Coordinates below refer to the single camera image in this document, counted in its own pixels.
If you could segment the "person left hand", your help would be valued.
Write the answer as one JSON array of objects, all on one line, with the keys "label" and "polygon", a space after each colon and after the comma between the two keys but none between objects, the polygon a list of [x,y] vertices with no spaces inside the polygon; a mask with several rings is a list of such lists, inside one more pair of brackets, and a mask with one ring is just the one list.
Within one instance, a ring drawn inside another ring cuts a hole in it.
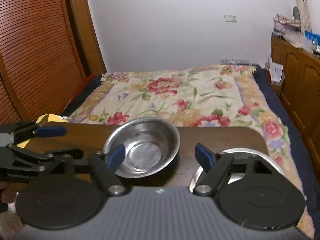
[{"label": "person left hand", "polygon": [[15,183],[1,181],[0,189],[1,189],[1,202],[10,204],[16,200],[17,186]]}]

